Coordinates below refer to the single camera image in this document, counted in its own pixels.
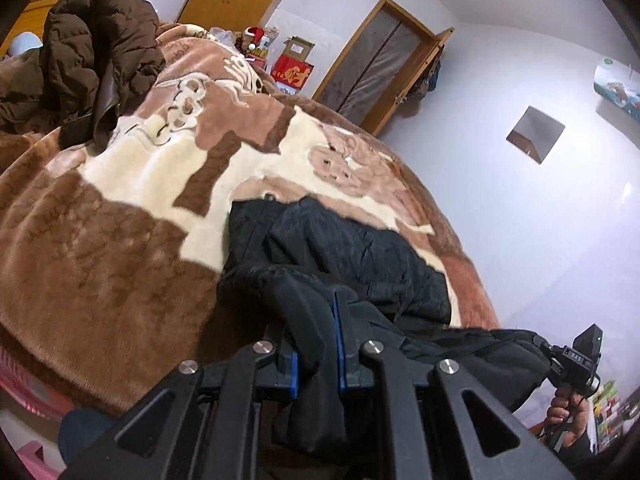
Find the person's right hand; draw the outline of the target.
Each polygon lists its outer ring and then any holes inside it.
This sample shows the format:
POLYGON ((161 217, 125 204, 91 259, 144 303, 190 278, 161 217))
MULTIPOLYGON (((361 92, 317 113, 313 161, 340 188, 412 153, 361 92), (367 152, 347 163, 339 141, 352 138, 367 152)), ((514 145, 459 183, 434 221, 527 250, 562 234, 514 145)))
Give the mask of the person's right hand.
POLYGON ((544 429, 552 431, 564 425, 561 446, 569 448, 586 432, 589 420, 589 403, 570 386, 556 388, 544 420, 544 429))

